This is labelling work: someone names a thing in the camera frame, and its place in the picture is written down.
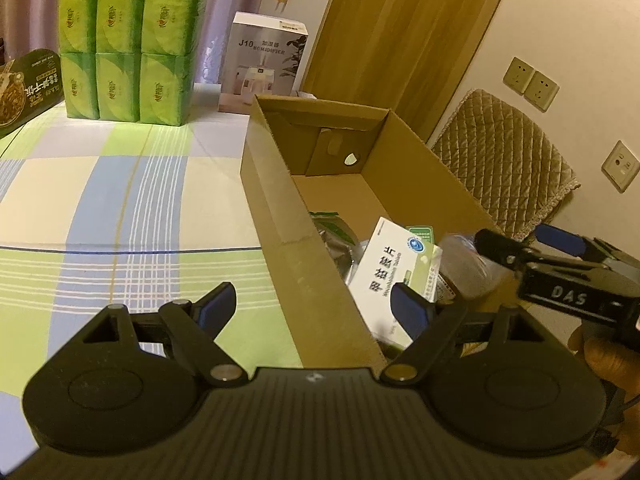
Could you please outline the large cardboard box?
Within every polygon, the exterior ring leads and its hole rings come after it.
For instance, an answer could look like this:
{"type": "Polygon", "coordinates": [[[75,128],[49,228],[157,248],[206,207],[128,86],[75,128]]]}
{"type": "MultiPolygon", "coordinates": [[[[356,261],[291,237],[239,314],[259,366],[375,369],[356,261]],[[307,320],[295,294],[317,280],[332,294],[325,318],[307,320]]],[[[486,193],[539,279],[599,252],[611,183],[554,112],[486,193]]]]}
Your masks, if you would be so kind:
{"type": "Polygon", "coordinates": [[[379,218],[437,237],[495,229],[461,181],[391,110],[256,96],[241,180],[273,285],[306,368],[386,359],[324,247],[315,212],[335,212],[357,240],[379,218]]]}

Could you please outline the single wall socket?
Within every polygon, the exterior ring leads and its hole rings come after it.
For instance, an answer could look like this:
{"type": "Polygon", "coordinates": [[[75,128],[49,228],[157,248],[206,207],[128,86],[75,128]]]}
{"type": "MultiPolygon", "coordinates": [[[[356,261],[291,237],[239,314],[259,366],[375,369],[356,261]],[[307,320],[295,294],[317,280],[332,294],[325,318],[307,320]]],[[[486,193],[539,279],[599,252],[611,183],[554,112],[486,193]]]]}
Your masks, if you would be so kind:
{"type": "Polygon", "coordinates": [[[640,169],[638,157],[627,145],[618,140],[601,166],[601,171],[614,185],[616,191],[623,193],[638,176],[640,169]]]}

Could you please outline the green tissue pack bundle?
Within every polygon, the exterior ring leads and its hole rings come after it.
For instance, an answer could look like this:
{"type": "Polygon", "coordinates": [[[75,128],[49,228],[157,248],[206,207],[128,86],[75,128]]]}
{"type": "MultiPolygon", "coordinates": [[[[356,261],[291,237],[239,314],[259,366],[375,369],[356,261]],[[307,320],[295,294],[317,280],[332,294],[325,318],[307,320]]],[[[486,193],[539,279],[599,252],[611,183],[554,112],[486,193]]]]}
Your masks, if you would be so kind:
{"type": "Polygon", "coordinates": [[[181,126],[207,0],[58,0],[70,118],[181,126]]]}

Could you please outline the clear blue-label plastic case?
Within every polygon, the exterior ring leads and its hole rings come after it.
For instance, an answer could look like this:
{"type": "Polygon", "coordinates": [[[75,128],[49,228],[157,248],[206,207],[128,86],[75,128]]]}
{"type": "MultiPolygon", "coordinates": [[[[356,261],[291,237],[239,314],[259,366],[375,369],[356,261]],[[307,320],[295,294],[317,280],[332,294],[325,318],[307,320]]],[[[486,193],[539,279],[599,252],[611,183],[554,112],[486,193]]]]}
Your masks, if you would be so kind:
{"type": "Polygon", "coordinates": [[[436,302],[444,306],[458,301],[473,302],[491,294],[503,279],[497,263],[481,256],[473,241],[461,234],[447,234],[436,284],[436,302]]]}

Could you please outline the silver green leaf pouch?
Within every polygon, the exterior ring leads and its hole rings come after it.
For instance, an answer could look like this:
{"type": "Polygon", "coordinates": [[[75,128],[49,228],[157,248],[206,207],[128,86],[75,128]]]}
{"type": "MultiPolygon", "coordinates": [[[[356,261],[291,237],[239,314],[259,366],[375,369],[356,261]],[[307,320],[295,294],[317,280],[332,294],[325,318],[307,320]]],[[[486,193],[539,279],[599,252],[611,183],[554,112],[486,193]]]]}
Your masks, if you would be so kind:
{"type": "Polygon", "coordinates": [[[311,212],[310,216],[338,274],[349,284],[363,254],[356,234],[337,212],[311,212]]]}

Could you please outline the quilted chair cushion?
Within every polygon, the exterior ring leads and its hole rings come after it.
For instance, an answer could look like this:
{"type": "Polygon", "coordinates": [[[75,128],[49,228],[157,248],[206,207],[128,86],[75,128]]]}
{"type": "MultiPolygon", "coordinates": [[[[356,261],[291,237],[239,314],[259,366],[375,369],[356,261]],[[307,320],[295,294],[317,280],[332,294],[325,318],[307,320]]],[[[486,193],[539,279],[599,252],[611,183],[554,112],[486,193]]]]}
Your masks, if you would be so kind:
{"type": "Polygon", "coordinates": [[[536,122],[493,94],[470,91],[432,151],[507,237],[522,242],[580,187],[536,122]]]}

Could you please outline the oval instant meal box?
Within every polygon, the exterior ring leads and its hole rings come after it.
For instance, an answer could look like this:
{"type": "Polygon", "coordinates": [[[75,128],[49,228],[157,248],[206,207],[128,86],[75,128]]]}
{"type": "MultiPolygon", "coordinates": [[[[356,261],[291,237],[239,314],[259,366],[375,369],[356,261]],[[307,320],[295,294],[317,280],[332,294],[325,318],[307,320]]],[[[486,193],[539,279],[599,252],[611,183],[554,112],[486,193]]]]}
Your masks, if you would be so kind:
{"type": "Polygon", "coordinates": [[[0,136],[4,138],[64,98],[61,60],[36,49],[1,66],[0,136]]]}

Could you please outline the white humidifier box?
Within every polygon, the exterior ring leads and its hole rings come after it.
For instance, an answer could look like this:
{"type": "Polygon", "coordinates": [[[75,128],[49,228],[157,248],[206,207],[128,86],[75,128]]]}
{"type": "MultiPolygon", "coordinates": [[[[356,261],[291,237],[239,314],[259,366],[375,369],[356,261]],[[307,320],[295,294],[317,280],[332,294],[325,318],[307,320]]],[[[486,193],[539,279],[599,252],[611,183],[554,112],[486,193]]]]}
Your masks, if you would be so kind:
{"type": "Polygon", "coordinates": [[[301,22],[236,12],[224,52],[219,110],[248,114],[256,94],[290,96],[307,38],[301,22]]]}

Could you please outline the wooden door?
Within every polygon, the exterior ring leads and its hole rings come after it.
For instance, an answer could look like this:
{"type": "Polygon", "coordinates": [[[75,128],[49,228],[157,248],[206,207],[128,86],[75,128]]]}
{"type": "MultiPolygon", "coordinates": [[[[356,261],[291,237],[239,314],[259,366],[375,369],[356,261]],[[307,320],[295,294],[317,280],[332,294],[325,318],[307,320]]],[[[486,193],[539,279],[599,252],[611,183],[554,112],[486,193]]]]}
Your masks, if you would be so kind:
{"type": "Polygon", "coordinates": [[[319,99],[390,108],[428,140],[500,0],[330,0],[302,82],[319,99]]]}

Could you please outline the white mecobalamin tablet box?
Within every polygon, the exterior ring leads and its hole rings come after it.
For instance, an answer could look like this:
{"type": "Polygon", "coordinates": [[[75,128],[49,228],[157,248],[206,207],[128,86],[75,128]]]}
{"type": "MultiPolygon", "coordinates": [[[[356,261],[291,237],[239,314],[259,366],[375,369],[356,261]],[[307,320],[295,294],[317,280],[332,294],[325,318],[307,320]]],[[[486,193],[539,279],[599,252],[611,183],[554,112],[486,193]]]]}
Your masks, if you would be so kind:
{"type": "Polygon", "coordinates": [[[424,244],[408,229],[379,218],[352,280],[352,298],[372,336],[383,344],[405,349],[411,342],[390,310],[390,293],[397,283],[432,302],[442,250],[424,244]]]}

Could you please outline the double wall socket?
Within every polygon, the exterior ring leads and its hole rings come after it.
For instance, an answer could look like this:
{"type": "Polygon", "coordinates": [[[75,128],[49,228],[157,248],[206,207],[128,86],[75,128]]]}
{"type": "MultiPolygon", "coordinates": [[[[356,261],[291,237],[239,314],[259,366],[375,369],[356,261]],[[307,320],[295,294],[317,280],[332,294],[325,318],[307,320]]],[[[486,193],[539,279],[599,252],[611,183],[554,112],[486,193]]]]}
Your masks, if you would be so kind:
{"type": "Polygon", "coordinates": [[[560,90],[551,78],[514,56],[502,82],[541,112],[546,112],[560,90]]]}

